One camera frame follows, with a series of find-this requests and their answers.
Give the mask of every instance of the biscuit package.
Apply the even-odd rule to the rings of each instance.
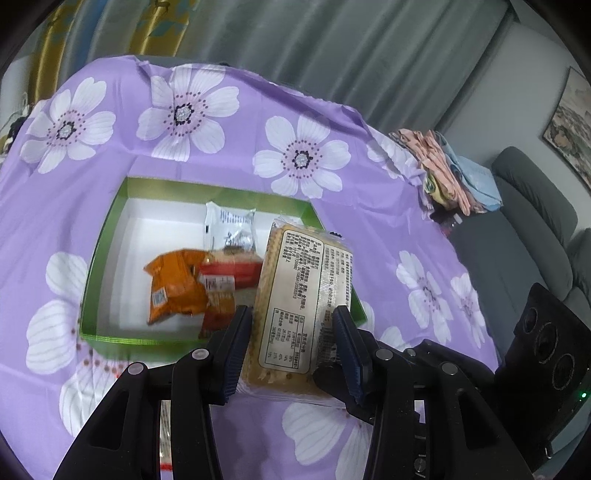
[[[342,406],[312,379],[338,361],[332,312],[351,304],[353,256],[340,238],[276,220],[262,268],[239,391]]]

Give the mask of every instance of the blue cloth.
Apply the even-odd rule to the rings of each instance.
[[[452,173],[474,195],[476,201],[489,212],[501,208],[503,201],[492,172],[466,157],[456,155],[441,133],[435,132],[435,138],[445,153]]]

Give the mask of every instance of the pink cloth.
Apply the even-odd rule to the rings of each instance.
[[[433,174],[441,188],[441,194],[457,204],[464,215],[470,215],[470,200],[447,165],[445,153],[437,143],[433,132],[429,130],[426,135],[423,135],[421,132],[405,128],[401,128],[398,132],[421,165]]]

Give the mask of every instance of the red snack package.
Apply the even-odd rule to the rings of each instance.
[[[199,338],[206,339],[212,332],[227,328],[236,305],[254,305],[261,270],[262,258],[253,252],[230,247],[208,253],[199,274],[207,293]]]

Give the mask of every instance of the nutrition facts label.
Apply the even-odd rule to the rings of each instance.
[[[305,374],[335,359],[331,314],[350,306],[352,256],[287,230],[273,280],[259,364]]]
[[[267,364],[298,370],[300,355],[306,353],[308,342],[304,321],[303,315],[273,309],[267,343]]]

